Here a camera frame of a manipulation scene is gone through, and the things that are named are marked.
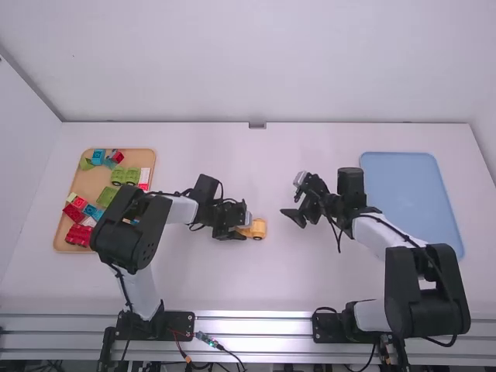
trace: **toy car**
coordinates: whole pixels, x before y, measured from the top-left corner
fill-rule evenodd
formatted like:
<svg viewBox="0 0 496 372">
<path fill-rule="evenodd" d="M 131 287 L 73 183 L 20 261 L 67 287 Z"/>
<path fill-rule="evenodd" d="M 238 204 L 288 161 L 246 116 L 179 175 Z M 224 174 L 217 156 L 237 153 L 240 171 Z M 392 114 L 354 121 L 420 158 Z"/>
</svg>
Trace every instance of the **toy car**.
<svg viewBox="0 0 496 372">
<path fill-rule="evenodd" d="M 131 167 L 128 168 L 126 172 L 126 183 L 131 184 L 132 186 L 136 186 L 140 179 L 140 169 Z"/>
<path fill-rule="evenodd" d="M 236 231 L 247 238 L 262 240 L 267 236 L 267 223 L 264 219 L 254 219 L 250 227 L 245 229 L 236 227 Z"/>
<path fill-rule="evenodd" d="M 83 226 L 75 223 L 65 236 L 65 241 L 69 244 L 77 244 L 79 246 L 87 247 L 90 245 L 92 230 L 93 228 L 90 226 Z"/>
<path fill-rule="evenodd" d="M 110 182 L 114 186 L 120 186 L 126 180 L 126 169 L 124 167 L 117 166 L 112 171 L 112 175 L 110 176 Z"/>
</svg>

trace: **blue tray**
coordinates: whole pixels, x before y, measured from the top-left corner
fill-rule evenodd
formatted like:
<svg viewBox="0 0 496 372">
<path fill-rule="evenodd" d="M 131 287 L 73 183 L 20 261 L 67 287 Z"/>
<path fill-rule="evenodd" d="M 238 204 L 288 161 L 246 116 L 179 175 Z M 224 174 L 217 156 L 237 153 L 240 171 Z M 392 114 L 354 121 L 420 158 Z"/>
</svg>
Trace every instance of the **blue tray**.
<svg viewBox="0 0 496 372">
<path fill-rule="evenodd" d="M 447 243 L 458 261 L 465 249 L 437 161 L 430 153 L 363 153 L 367 204 L 407 234 Z"/>
</svg>

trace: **black cable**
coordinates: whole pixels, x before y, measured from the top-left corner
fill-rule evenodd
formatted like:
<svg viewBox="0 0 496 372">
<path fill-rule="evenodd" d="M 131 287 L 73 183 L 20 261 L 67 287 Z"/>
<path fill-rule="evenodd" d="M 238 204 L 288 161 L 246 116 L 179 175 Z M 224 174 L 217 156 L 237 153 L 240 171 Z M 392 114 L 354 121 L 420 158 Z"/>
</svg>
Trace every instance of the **black cable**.
<svg viewBox="0 0 496 372">
<path fill-rule="evenodd" d="M 230 370 L 225 368 L 223 365 L 221 365 L 221 363 L 215 363 L 215 364 L 217 364 L 219 367 L 221 367 L 225 372 L 231 372 Z"/>
<path fill-rule="evenodd" d="M 367 361 L 367 364 L 365 364 L 365 366 L 363 366 L 363 368 L 360 368 L 359 370 L 352 370 L 346 364 L 343 364 L 343 365 L 349 372 L 364 372 L 370 366 L 370 362 L 372 361 L 372 358 L 374 357 L 374 353 L 375 353 L 375 344 L 372 346 L 372 352 L 370 353 L 369 360 Z"/>
<path fill-rule="evenodd" d="M 229 350 L 224 350 L 226 353 L 228 353 L 229 355 L 233 356 L 236 358 L 236 360 L 241 364 L 241 367 L 243 368 L 243 372 L 246 370 L 245 368 L 245 365 L 243 364 L 243 362 L 241 361 L 241 359 L 234 353 L 231 353 Z"/>
<path fill-rule="evenodd" d="M 206 370 L 208 367 L 210 367 L 211 363 L 207 363 L 207 364 L 200 366 L 200 367 L 195 365 L 193 362 L 190 362 L 190 364 L 193 366 L 194 370 Z"/>
<path fill-rule="evenodd" d="M 129 310 L 131 312 L 131 316 L 129 317 L 131 320 L 131 329 L 129 330 L 129 336 L 128 336 L 127 341 L 126 341 L 126 346 L 124 346 L 124 350 L 122 351 L 122 356 L 121 356 L 121 362 L 122 362 L 122 361 L 124 361 L 124 358 L 126 357 L 127 350 L 129 348 L 129 343 L 131 342 L 131 338 L 133 337 L 133 327 L 134 327 L 134 324 L 133 324 L 133 314 L 134 314 L 133 303 L 129 299 L 129 295 L 128 295 L 127 290 L 126 290 L 126 285 L 124 284 L 124 278 L 122 276 L 121 271 L 117 267 L 112 265 L 111 263 L 108 263 L 108 266 L 115 271 L 115 277 L 117 277 L 119 279 L 119 283 L 121 284 L 122 293 L 124 294 L 124 299 L 126 300 L 126 306 L 129 307 Z"/>
<path fill-rule="evenodd" d="M 205 227 L 205 225 L 201 224 L 199 227 L 197 227 L 196 229 L 192 229 L 193 226 L 197 225 L 196 223 L 192 223 L 188 228 L 189 228 L 189 231 L 192 231 L 192 232 L 195 232 L 195 231 L 199 231 L 201 229 L 203 229 Z"/>
</svg>

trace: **teal toy block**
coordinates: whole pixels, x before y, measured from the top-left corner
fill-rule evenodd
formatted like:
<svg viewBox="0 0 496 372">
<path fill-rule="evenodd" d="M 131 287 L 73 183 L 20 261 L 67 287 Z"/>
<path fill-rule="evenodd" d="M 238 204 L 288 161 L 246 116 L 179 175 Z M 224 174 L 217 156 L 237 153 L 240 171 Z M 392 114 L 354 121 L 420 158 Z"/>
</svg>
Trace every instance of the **teal toy block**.
<svg viewBox="0 0 496 372">
<path fill-rule="evenodd" d="M 96 207 L 94 205 L 91 205 L 91 204 L 86 204 L 86 206 L 83 209 L 83 213 L 85 215 L 89 215 L 90 217 L 92 217 L 93 213 L 95 213 L 95 212 L 96 212 Z"/>
<path fill-rule="evenodd" d="M 93 217 L 93 219 L 98 222 L 102 216 L 103 211 L 97 208 L 96 211 L 93 212 L 93 215 L 91 217 Z"/>
<path fill-rule="evenodd" d="M 93 156 L 91 157 L 91 163 L 93 165 L 102 165 L 105 159 L 105 149 L 95 149 L 93 151 Z"/>
<path fill-rule="evenodd" d="M 117 167 L 117 163 L 114 162 L 111 158 L 109 157 L 106 157 L 104 160 L 103 160 L 103 165 L 105 165 L 108 169 L 110 169 L 111 171 L 113 171 L 115 169 L 115 167 Z"/>
</svg>

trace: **cable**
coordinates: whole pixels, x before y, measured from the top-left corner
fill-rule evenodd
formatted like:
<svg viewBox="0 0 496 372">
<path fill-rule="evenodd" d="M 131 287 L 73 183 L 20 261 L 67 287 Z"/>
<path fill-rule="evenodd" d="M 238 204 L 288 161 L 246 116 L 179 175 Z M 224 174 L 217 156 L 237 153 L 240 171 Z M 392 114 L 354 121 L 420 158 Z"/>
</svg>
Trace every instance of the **cable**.
<svg viewBox="0 0 496 372">
<path fill-rule="evenodd" d="M 230 370 L 225 368 L 223 365 L 221 365 L 221 363 L 215 363 L 215 364 L 217 364 L 219 367 L 221 367 L 225 372 L 231 372 Z"/>
<path fill-rule="evenodd" d="M 107 264 L 111 269 L 113 269 L 115 271 L 115 277 L 117 277 L 119 279 L 119 283 L 121 284 L 122 293 L 124 294 L 124 299 L 126 300 L 126 306 L 129 307 L 129 310 L 131 312 L 131 316 L 129 317 L 131 319 L 131 329 L 129 330 L 129 336 L 128 336 L 127 341 L 126 341 L 126 346 L 124 346 L 124 351 L 122 351 L 122 356 L 121 356 L 121 362 L 122 362 L 122 361 L 124 361 L 124 358 L 126 357 L 127 350 L 129 348 L 129 343 L 131 342 L 131 338 L 133 337 L 133 328 L 134 328 L 133 303 L 129 299 L 129 295 L 128 295 L 127 290 L 126 290 L 126 285 L 124 284 L 124 278 L 122 276 L 121 271 L 117 267 L 115 267 L 113 264 L 111 264 L 111 263 L 107 263 Z"/>
<path fill-rule="evenodd" d="M 245 365 L 243 364 L 243 362 L 241 361 L 241 359 L 235 355 L 234 353 L 231 353 L 229 350 L 224 350 L 226 353 L 228 353 L 230 356 L 232 357 L 235 357 L 236 360 L 239 362 L 239 364 L 241 364 L 241 367 L 243 368 L 243 372 L 246 370 L 245 368 Z"/>
<path fill-rule="evenodd" d="M 192 229 L 192 227 L 195 225 L 197 225 L 197 223 L 190 224 L 190 226 L 188 227 L 189 231 L 192 231 L 194 233 L 195 231 L 201 230 L 205 227 L 205 225 L 201 224 L 200 227 L 197 227 L 196 229 Z"/>
<path fill-rule="evenodd" d="M 369 366 L 370 366 L 370 362 L 372 361 L 372 358 L 374 357 L 374 353 L 375 353 L 375 344 L 372 346 L 372 352 L 370 353 L 370 356 L 369 356 L 369 360 L 367 361 L 367 364 L 365 364 L 362 368 L 360 368 L 359 370 L 352 370 L 351 368 L 349 368 L 346 364 L 343 364 L 344 367 L 349 371 L 349 372 L 364 372 Z"/>
</svg>

